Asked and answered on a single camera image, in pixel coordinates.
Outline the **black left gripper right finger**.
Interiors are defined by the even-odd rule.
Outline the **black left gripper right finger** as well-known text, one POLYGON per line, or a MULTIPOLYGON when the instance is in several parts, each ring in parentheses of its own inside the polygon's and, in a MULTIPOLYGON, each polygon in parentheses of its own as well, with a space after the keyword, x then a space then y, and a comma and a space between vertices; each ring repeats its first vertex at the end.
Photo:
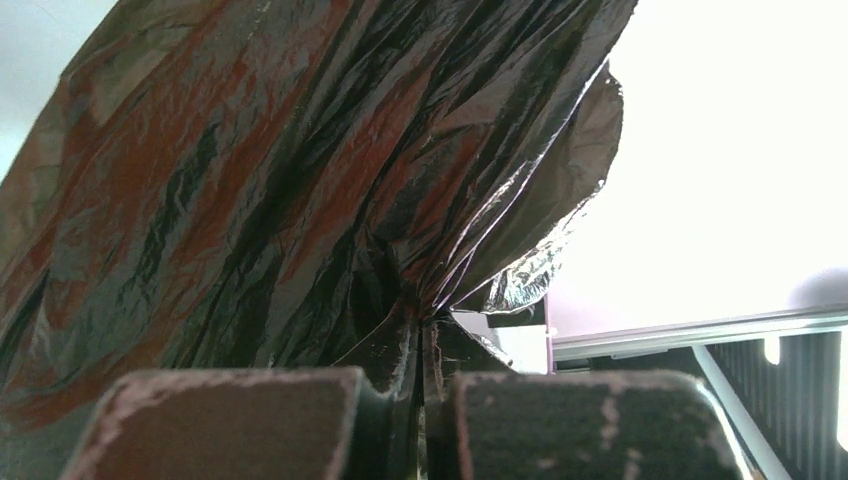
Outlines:
POLYGON ((680 372, 454 377, 440 479, 749 479, 729 420, 680 372))

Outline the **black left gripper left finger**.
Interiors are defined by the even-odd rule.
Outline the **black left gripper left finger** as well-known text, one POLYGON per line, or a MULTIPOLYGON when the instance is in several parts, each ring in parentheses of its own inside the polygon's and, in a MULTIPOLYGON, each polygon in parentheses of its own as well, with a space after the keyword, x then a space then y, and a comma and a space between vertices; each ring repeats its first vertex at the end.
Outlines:
POLYGON ((341 479, 370 384, 357 367, 129 374, 64 479, 341 479))

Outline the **black plastic trash bag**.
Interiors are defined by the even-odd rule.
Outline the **black plastic trash bag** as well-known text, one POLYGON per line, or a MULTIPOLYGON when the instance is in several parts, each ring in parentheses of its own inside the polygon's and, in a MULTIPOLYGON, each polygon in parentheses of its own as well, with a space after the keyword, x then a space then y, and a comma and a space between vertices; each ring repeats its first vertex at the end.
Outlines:
POLYGON ((532 308, 623 123, 633 1, 120 1, 1 184, 1 475, 148 369, 332 364, 532 308))

